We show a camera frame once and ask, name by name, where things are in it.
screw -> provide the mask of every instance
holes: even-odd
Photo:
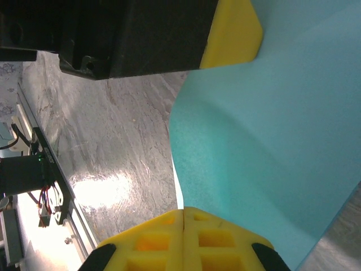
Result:
[[[67,237],[67,238],[64,240],[64,243],[65,243],[65,244],[70,244],[70,243],[72,243],[72,239],[69,238],[69,237]]]

teal foam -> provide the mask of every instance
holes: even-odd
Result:
[[[361,180],[361,1],[253,1],[248,64],[192,72],[170,118],[185,206],[268,238],[295,270]]]

gray marble surface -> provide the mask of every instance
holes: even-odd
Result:
[[[176,208],[168,118],[185,78],[89,81],[46,53],[24,63],[23,92],[99,240]],[[361,270],[361,186],[301,270]]]

square hole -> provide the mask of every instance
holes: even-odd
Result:
[[[128,259],[126,264],[126,271],[165,271],[166,258],[152,257],[152,258],[133,258]]]
[[[202,230],[198,233],[200,247],[235,247],[232,234],[227,230]]]
[[[135,244],[137,251],[163,251],[169,248],[169,234],[164,233],[144,233]]]
[[[243,271],[240,258],[236,254],[201,255],[202,271]]]

yellow foam block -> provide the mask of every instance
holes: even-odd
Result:
[[[117,250],[104,271],[182,270],[183,210],[175,210],[102,242]]]
[[[184,209],[183,270],[264,271],[253,243],[265,238],[197,208]]]
[[[219,0],[200,68],[252,61],[262,35],[250,0]]]
[[[117,250],[105,271],[264,271],[253,243],[263,237],[186,207],[149,220],[99,245]]]

